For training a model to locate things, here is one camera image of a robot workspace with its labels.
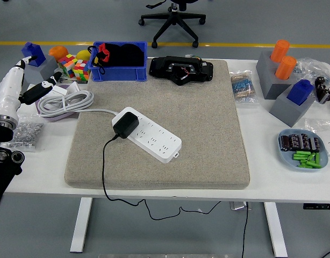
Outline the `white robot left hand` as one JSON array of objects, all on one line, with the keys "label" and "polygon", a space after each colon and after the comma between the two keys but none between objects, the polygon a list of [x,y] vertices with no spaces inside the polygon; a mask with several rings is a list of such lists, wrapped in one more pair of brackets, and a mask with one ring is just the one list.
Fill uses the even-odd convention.
[{"label": "white robot left hand", "polygon": [[0,83],[0,120],[18,120],[17,110],[21,103],[30,105],[48,94],[62,76],[60,71],[50,78],[35,85],[22,96],[20,95],[24,81],[24,69],[36,56],[28,56],[21,59],[5,75]]}]

